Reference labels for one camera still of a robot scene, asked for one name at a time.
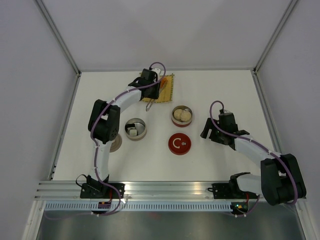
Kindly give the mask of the orange carrot piece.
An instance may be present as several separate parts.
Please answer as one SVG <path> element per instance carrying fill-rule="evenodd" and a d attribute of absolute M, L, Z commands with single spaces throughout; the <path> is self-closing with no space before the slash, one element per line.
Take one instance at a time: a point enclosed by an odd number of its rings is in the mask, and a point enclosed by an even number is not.
<path fill-rule="evenodd" d="M 162 88 L 163 86 L 165 86 L 167 84 L 168 80 L 166 77 L 164 77 L 161 82 L 160 82 L 160 88 Z"/>

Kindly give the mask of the metal tongs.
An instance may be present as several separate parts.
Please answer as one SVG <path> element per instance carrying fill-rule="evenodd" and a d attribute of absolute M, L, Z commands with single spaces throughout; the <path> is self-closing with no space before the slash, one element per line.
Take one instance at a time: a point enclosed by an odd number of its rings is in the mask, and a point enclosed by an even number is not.
<path fill-rule="evenodd" d="M 147 105 L 146 105 L 146 107 L 145 107 L 145 111 L 146 112 L 148 112 L 150 109 L 151 109 L 151 107 L 152 107 L 152 105 L 155 103 L 155 101 L 159 98 L 159 96 L 160 96 L 160 94 L 161 94 L 161 92 L 162 92 L 162 90 L 166 87 L 166 85 L 164 85 L 162 88 L 160 88 L 160 84 L 159 84 L 159 88 L 157 89 L 157 96 L 156 96 L 156 98 L 149 98 L 149 101 L 147 102 Z"/>

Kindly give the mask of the white bun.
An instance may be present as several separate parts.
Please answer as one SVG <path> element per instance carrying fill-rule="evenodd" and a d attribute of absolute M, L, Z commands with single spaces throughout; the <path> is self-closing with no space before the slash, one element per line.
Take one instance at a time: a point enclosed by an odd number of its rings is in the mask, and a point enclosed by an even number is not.
<path fill-rule="evenodd" d="M 184 110 L 181 114 L 181 121 L 188 122 L 192 118 L 192 114 L 189 111 Z"/>
<path fill-rule="evenodd" d="M 178 108 L 174 111 L 173 116 L 176 120 L 181 120 L 181 114 L 183 113 L 183 110 Z"/>

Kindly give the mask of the red lunch box lid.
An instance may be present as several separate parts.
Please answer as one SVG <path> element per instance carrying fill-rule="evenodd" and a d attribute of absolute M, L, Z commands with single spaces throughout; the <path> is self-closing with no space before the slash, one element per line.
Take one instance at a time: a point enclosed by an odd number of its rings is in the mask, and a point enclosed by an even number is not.
<path fill-rule="evenodd" d="M 178 156 L 187 154 L 192 146 L 191 139 L 188 135 L 178 132 L 174 133 L 168 140 L 169 150 Z"/>

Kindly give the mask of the sushi roll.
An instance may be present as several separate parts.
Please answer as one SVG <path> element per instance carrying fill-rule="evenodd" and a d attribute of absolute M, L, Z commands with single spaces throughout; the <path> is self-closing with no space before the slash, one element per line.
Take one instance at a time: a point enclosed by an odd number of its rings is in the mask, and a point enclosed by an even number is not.
<path fill-rule="evenodd" d="M 134 123 L 128 123 L 125 125 L 127 130 L 132 130 L 136 128 L 136 125 Z"/>
<path fill-rule="evenodd" d="M 129 135 L 136 137 L 136 136 L 138 135 L 137 129 L 131 129 L 131 130 L 129 130 Z"/>

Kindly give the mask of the beige lunch box lid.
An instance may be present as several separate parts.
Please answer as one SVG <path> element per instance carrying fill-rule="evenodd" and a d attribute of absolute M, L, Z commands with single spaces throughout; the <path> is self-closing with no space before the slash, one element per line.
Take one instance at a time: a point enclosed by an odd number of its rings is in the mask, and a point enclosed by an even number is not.
<path fill-rule="evenodd" d="M 118 134 L 115 139 L 112 141 L 110 152 L 114 153 L 116 152 L 122 145 L 122 137 L 120 134 Z"/>

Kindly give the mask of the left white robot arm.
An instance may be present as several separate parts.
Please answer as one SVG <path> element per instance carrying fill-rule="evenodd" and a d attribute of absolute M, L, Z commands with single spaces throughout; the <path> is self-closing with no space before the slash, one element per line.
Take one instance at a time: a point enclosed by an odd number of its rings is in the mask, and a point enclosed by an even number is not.
<path fill-rule="evenodd" d="M 94 102 L 88 123 L 90 138 L 94 142 L 93 168 L 86 177 L 86 184 L 98 198 L 106 197 L 112 187 L 108 162 L 112 141 L 119 133 L 121 113 L 144 98 L 157 99 L 163 77 L 159 68 L 145 68 L 115 98 Z"/>

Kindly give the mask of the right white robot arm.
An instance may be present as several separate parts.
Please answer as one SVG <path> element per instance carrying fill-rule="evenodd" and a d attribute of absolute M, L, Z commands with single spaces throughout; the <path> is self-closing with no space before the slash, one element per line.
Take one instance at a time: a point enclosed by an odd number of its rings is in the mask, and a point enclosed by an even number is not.
<path fill-rule="evenodd" d="M 218 119 L 209 117 L 200 136 L 243 154 L 260 169 L 259 175 L 240 172 L 231 175 L 228 183 L 212 184 L 215 199 L 242 199 L 245 194 L 256 198 L 260 195 L 275 206 L 295 203 L 306 197 L 307 189 L 296 157 L 271 151 L 249 132 L 240 130 L 233 113 L 220 113 Z"/>

